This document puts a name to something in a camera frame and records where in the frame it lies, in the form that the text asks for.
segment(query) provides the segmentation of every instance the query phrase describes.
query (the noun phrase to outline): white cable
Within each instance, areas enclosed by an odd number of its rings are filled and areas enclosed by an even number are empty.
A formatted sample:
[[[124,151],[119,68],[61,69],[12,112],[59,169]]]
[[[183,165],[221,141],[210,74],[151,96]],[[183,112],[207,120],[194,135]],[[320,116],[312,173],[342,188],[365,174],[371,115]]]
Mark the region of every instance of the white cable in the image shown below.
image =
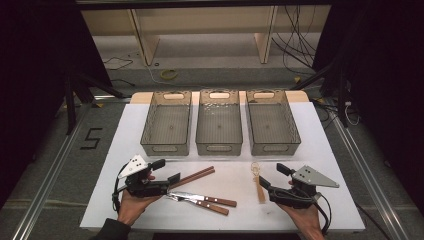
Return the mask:
[[[347,119],[347,121],[349,121],[349,123],[350,124],[352,124],[353,126],[356,126],[356,125],[358,125],[359,124],[359,119],[361,118],[360,116],[358,116],[358,119],[356,120],[356,123],[353,123],[352,121],[350,121],[350,118],[349,118],[349,116],[347,115],[347,109],[349,108],[349,105],[348,106],[346,106],[346,108],[345,108],[345,114],[346,114],[346,119]]]

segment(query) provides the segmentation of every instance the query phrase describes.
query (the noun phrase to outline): white tabletop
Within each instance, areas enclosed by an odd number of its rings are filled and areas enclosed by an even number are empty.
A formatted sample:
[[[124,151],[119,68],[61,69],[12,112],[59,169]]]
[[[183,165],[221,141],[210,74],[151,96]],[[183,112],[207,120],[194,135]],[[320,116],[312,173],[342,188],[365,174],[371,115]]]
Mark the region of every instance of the white tabletop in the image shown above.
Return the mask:
[[[236,157],[205,157],[197,154],[195,132],[197,123],[197,104],[193,105],[190,154],[187,157],[165,157],[166,166],[153,172],[157,180],[165,180],[178,172],[181,177],[188,176],[209,166],[215,173],[180,186],[175,191],[186,191],[217,198],[235,200],[236,208],[228,216],[194,206],[188,202],[175,202],[162,197],[148,207],[133,229],[154,232],[294,232],[296,226],[289,216],[268,200],[260,204],[257,197],[252,162],[259,162],[261,176],[273,186],[289,188],[289,177],[276,171],[276,163],[281,162],[289,168],[298,170],[309,165],[340,184],[340,188],[317,187],[330,202],[332,222],[329,231],[355,232],[365,229],[355,207],[328,140],[311,103],[290,103],[291,110],[302,140],[294,156],[253,157],[250,154],[244,104],[241,104],[243,127],[242,153]],[[106,157],[102,172],[86,209],[81,227],[99,230],[106,218],[116,219],[112,209],[111,194],[116,176],[121,167],[136,154],[146,161],[159,157],[147,157],[140,139],[148,112],[148,104],[128,104],[122,114],[119,126]],[[324,201],[318,201],[329,215]]]

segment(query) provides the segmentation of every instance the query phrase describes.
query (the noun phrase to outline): floor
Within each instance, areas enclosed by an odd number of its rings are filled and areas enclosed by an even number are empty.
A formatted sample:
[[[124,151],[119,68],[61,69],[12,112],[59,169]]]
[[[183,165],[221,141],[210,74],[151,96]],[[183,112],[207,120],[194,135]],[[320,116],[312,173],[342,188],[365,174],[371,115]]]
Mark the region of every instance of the floor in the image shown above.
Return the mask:
[[[280,36],[286,41],[290,37]],[[279,36],[274,35],[274,38],[282,44]],[[319,34],[310,33],[307,39],[314,47]],[[283,57],[275,43],[271,46],[268,63],[260,64],[251,34],[161,36],[154,64],[149,68],[143,66],[133,37],[95,37],[95,42],[109,69],[114,88],[127,94],[157,89],[198,90],[202,86],[223,85],[240,90],[259,86],[289,88],[313,72],[297,60]],[[160,73],[164,69],[176,70],[177,78],[161,79]],[[310,99],[320,98],[321,83],[322,80],[304,89]],[[28,166],[1,209],[0,240],[19,239],[14,238],[14,234],[23,226],[28,227],[27,239],[88,239],[93,236],[92,232],[79,228],[79,222],[128,100],[111,98],[98,89],[92,89],[92,92],[97,96],[95,104],[77,104],[78,131],[71,136],[65,135],[65,106],[58,110],[42,147],[36,153],[36,160]],[[325,104],[334,104],[332,98],[325,101]],[[384,232],[391,239],[424,239],[424,217],[386,164],[366,126],[361,121],[356,124],[358,116],[350,115],[351,123],[348,129],[344,129],[332,111],[318,106],[316,111],[366,226],[359,233],[330,232],[326,238],[386,239]],[[93,141],[86,141],[89,132],[90,137],[99,139],[96,146]],[[70,147],[64,149],[64,143],[69,143]],[[354,143],[356,147],[350,148],[347,143]],[[40,211],[35,212],[34,219],[24,222],[28,225],[22,225],[22,221],[28,219],[31,203],[36,202],[43,189],[46,200],[40,202]],[[129,239],[150,240],[154,237],[153,233],[132,232]]]

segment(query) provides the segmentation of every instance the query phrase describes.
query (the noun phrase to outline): wooden chopsticks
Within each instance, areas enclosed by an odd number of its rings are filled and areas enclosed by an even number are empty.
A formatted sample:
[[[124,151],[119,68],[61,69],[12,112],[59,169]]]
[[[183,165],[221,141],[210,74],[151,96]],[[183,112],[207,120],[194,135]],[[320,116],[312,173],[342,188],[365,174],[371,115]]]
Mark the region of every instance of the wooden chopsticks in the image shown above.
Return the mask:
[[[185,177],[185,178],[182,178],[182,179],[181,179],[179,182],[177,182],[176,184],[171,185],[171,186],[169,187],[169,189],[173,189],[173,188],[179,187],[179,186],[181,186],[181,185],[187,184],[187,183],[189,183],[189,182],[192,182],[192,181],[194,181],[194,180],[197,180],[197,179],[199,179],[199,178],[202,178],[202,177],[207,176],[207,175],[209,175],[209,174],[211,174],[211,173],[214,173],[214,172],[215,172],[215,169],[214,169],[214,167],[213,167],[213,166],[208,167],[208,168],[205,168],[205,169],[203,169],[202,171],[196,172],[196,173],[191,174],[191,175],[189,175],[189,176],[187,176],[187,177]]]

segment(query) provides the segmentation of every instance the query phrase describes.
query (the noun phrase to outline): gray storage bin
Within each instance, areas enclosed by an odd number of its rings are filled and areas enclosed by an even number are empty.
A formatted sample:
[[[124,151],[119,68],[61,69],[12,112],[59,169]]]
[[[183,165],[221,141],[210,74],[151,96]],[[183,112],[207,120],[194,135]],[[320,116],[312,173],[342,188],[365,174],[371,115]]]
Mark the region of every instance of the gray storage bin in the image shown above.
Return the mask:
[[[196,131],[198,154],[238,156],[242,143],[238,91],[200,91]]]
[[[189,154],[191,92],[154,92],[140,144],[148,156]]]
[[[247,91],[246,102],[252,155],[293,155],[301,140],[286,92]]]

